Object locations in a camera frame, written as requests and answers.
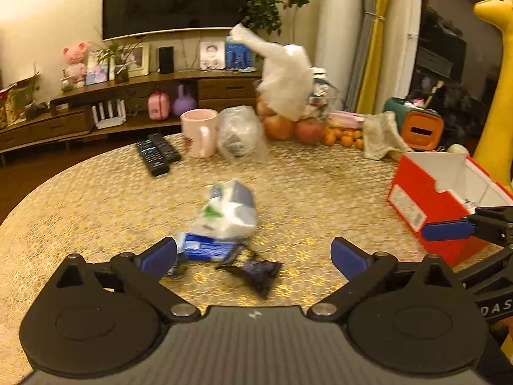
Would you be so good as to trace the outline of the black beads plastic bag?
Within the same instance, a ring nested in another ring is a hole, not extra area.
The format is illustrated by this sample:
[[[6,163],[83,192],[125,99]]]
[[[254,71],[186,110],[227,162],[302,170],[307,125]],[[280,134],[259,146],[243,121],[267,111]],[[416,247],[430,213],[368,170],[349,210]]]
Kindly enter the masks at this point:
[[[279,261],[270,261],[243,244],[236,244],[216,270],[223,270],[243,280],[259,296],[268,298],[282,268]]]

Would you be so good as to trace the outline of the red cardboard box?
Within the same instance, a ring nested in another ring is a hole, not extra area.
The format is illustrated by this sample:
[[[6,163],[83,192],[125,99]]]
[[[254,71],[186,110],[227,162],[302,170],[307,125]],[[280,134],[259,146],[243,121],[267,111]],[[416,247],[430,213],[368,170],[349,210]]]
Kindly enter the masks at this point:
[[[426,241],[427,223],[466,217],[479,206],[510,206],[512,193],[494,183],[488,173],[464,154],[409,152],[398,162],[388,202],[409,225],[428,253],[442,255],[451,267],[487,246],[484,240]]]

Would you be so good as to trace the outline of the blue tissue pack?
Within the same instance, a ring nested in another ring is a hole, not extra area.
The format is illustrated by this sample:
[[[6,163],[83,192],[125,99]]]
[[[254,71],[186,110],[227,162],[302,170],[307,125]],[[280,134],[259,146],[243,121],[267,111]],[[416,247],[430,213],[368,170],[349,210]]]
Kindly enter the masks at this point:
[[[191,233],[181,233],[177,238],[177,250],[191,261],[223,261],[234,248],[244,246],[244,243],[220,241]]]

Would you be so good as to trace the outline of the yellow giraffe toy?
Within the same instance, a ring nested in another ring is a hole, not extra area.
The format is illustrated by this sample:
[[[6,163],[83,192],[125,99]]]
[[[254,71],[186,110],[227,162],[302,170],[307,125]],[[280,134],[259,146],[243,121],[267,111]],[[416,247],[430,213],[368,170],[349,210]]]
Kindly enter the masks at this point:
[[[492,181],[512,191],[512,0],[484,0],[475,15],[502,33],[502,63],[497,88],[474,160]]]

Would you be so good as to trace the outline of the orange green tissue box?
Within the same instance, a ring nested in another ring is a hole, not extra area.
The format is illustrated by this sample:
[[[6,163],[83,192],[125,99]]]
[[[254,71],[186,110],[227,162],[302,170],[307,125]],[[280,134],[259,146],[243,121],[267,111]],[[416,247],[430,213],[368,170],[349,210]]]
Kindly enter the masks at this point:
[[[435,150],[444,121],[434,110],[418,108],[401,98],[389,98],[383,112],[394,112],[399,135],[413,150]]]

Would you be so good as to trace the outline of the white grey crumpled bag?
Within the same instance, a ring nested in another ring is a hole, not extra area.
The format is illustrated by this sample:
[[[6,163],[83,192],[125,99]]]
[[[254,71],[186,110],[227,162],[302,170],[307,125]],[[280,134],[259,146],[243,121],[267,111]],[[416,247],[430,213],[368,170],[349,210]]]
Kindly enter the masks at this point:
[[[210,198],[189,226],[189,232],[220,241],[239,241],[257,231],[252,191],[237,179],[210,186]]]

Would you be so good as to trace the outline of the beige cloth rag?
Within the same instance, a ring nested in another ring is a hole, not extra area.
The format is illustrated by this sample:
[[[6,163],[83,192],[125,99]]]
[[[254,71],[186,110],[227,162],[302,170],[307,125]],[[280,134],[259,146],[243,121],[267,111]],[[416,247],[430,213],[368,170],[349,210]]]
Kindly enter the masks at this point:
[[[363,137],[364,157],[370,160],[390,157],[398,161],[402,155],[413,151],[400,136],[393,111],[367,115],[363,122]]]

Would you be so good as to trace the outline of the black remote left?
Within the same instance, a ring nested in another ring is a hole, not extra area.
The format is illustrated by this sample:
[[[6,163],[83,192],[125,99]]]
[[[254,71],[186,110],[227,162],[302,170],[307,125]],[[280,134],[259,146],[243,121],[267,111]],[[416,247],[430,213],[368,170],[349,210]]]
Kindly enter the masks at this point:
[[[136,143],[137,151],[154,177],[170,172],[170,166],[158,148],[149,139]]]

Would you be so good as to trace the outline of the black remote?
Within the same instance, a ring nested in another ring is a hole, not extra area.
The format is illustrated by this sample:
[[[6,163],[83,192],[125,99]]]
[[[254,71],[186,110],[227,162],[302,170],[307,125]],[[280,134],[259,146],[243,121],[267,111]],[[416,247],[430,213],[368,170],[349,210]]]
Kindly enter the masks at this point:
[[[149,135],[149,140],[154,144],[167,163],[176,163],[182,159],[179,152],[164,138],[161,133]]]
[[[137,151],[154,177],[170,172],[170,166],[158,148],[149,139],[136,143]]]

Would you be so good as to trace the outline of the black remote right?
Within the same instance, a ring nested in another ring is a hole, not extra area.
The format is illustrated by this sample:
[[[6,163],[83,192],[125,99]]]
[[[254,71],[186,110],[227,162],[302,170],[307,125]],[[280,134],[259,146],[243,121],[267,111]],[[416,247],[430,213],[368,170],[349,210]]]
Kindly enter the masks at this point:
[[[149,140],[154,144],[167,163],[176,163],[182,159],[179,152],[164,138],[161,133],[149,135]]]

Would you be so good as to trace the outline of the pile of tangerines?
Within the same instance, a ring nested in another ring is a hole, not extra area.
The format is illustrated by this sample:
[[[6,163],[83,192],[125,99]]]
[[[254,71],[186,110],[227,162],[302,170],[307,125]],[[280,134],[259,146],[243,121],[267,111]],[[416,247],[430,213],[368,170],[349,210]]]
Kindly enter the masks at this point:
[[[364,134],[361,130],[327,127],[324,130],[324,144],[333,146],[336,143],[345,148],[355,147],[363,150]]]

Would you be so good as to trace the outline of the pink flat package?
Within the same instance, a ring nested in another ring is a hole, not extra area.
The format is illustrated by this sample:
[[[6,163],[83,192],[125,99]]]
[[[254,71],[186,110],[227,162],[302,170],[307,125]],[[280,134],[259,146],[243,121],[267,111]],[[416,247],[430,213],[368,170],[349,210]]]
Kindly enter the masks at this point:
[[[334,110],[328,115],[328,123],[331,127],[341,129],[360,130],[363,127],[366,115],[353,112]]]

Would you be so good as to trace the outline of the red apple right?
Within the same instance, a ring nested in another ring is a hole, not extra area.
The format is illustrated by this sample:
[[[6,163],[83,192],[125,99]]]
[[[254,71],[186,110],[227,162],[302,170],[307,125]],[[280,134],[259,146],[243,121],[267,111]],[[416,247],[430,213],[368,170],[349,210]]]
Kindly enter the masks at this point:
[[[324,139],[325,125],[316,118],[297,121],[294,125],[296,140],[306,144],[319,144]]]

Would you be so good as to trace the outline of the red apple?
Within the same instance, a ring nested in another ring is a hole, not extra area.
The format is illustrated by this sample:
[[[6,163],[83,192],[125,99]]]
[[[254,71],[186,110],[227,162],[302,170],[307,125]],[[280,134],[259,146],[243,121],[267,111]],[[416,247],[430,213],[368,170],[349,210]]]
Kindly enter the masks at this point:
[[[263,124],[268,139],[286,141],[293,135],[294,124],[281,115],[270,115]]]
[[[316,118],[297,121],[294,125],[296,140],[306,144],[319,144],[324,139],[325,125]]]

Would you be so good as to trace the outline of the white router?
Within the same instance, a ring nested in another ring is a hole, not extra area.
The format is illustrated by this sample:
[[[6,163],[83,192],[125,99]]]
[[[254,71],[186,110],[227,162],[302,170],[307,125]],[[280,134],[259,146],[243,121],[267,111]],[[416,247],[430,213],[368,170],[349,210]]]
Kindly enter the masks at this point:
[[[120,126],[127,119],[125,102],[122,99],[117,99],[115,103],[109,100],[106,105],[102,102],[92,105],[91,112],[97,130]]]

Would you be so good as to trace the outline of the pink mug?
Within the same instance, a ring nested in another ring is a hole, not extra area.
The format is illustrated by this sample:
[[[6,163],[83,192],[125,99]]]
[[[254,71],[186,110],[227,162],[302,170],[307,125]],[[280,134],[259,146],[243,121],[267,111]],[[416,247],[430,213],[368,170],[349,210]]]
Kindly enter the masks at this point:
[[[180,115],[183,140],[191,157],[208,158],[216,153],[218,113],[192,109]]]

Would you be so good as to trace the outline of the red apple left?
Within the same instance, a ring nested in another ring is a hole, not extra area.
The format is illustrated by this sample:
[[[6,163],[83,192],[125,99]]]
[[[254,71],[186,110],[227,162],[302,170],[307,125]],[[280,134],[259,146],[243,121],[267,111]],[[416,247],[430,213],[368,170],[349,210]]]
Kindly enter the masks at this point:
[[[286,141],[293,135],[294,124],[281,115],[270,115],[263,124],[268,139]]]

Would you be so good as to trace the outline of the clear bag with dark item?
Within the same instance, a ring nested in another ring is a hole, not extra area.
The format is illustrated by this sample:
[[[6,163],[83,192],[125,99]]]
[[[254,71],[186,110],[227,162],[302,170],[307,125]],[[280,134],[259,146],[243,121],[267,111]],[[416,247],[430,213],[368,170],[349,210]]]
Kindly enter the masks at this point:
[[[268,160],[264,126],[251,106],[229,107],[219,113],[216,147],[230,163]]]

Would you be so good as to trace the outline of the pink small case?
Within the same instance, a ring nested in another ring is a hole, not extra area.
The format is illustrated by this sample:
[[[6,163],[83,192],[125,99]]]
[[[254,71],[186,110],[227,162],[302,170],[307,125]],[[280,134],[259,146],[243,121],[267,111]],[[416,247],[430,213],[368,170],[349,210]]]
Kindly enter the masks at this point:
[[[171,100],[167,93],[157,90],[148,98],[149,118],[154,121],[166,120],[170,115]]]

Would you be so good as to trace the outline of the wooden tv console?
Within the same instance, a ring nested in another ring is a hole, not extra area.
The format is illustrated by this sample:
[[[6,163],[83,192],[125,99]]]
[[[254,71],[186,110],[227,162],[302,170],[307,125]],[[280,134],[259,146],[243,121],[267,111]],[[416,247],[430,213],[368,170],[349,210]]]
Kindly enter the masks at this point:
[[[171,101],[177,98],[177,87],[184,83],[196,99],[198,108],[220,111],[238,105],[256,106],[253,85],[260,72],[188,71],[172,74],[150,74],[127,82],[102,82],[62,93],[50,100],[50,109],[39,117],[13,124],[1,131],[1,152],[27,148],[48,142],[103,136],[135,130],[171,127],[180,124],[179,116],[171,113],[166,120],[149,118],[148,98],[157,90],[167,93]],[[125,102],[126,122],[120,126],[97,130],[91,106],[117,99]]]

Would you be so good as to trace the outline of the purple kettlebell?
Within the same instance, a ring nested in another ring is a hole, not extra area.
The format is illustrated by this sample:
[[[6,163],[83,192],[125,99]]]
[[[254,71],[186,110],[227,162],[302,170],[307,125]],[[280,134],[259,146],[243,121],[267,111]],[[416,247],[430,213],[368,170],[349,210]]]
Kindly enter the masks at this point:
[[[189,88],[184,84],[180,83],[177,87],[177,98],[175,99],[172,111],[175,116],[181,116],[198,106],[197,101],[193,98]]]

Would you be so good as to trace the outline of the white plastic bag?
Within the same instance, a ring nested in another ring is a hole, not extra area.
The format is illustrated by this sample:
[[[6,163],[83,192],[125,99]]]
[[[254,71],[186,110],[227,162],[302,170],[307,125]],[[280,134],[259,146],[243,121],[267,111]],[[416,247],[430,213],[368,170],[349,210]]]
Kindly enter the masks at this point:
[[[313,85],[312,65],[303,46],[268,42],[241,24],[231,29],[230,36],[264,58],[257,89],[264,102],[276,114],[298,121]]]

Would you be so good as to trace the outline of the pink pig plush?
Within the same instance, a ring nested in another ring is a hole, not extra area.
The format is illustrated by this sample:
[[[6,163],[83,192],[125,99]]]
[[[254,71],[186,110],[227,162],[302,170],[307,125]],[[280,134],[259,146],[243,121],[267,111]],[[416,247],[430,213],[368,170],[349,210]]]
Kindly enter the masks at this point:
[[[63,57],[67,63],[63,76],[69,78],[76,88],[85,86],[87,66],[84,63],[87,44],[80,43],[63,49]]]

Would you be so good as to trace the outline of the framed photo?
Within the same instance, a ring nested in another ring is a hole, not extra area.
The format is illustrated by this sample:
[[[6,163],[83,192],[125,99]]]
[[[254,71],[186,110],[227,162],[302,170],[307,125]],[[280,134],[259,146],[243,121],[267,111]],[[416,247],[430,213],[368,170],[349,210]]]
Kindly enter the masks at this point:
[[[115,56],[110,59],[110,81],[115,80],[116,71],[125,66],[129,77],[144,77],[149,74],[150,44],[113,44]]]

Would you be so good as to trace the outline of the small potted plant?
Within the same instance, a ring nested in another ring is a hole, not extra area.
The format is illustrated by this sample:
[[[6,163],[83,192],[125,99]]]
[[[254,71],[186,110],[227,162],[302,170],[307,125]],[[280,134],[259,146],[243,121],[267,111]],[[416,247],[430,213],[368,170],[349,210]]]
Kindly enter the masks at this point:
[[[91,41],[89,46],[97,51],[97,65],[107,63],[110,80],[121,83],[142,67],[142,55],[137,53],[141,42],[141,38],[117,38]]]

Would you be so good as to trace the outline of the black speaker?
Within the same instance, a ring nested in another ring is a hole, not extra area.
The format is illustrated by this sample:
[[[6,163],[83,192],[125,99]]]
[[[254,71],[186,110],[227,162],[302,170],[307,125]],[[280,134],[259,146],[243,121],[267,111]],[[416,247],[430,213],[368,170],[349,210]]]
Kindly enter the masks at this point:
[[[174,48],[172,46],[158,48],[158,73],[171,74],[174,72]]]

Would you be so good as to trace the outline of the yellow curtain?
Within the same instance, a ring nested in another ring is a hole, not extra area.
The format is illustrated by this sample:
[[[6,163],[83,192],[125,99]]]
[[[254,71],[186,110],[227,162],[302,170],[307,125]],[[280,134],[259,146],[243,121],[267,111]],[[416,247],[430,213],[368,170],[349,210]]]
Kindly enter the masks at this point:
[[[371,114],[383,52],[385,15],[389,0],[364,0],[364,24],[357,69],[356,112]]]

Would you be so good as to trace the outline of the potted green tree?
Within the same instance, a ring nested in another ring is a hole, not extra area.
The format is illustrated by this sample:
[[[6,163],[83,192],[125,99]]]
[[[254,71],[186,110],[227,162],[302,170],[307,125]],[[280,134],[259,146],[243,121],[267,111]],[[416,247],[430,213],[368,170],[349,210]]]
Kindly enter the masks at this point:
[[[291,43],[296,40],[297,13],[312,0],[249,0],[241,9],[241,24],[267,36],[282,35],[286,28]]]

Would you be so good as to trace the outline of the portrait photo frame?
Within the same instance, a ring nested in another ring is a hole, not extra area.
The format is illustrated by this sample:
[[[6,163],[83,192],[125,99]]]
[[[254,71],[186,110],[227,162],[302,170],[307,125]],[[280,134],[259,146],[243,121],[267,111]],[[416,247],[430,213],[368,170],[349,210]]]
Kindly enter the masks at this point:
[[[201,42],[200,69],[202,71],[221,71],[225,69],[225,42]]]

